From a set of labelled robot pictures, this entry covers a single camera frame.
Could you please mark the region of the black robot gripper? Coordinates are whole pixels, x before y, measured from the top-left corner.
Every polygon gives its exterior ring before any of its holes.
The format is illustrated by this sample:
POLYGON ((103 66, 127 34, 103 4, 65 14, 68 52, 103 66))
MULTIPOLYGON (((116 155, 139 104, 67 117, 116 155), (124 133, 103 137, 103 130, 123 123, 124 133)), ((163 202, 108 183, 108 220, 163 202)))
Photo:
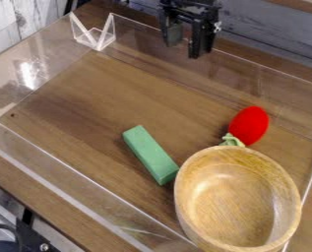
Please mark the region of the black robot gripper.
POLYGON ((188 40, 188 57, 192 59, 211 51, 215 33, 220 31, 219 9, 218 0, 159 0, 159 26, 167 46, 175 46, 183 39, 180 22, 192 22, 188 40))

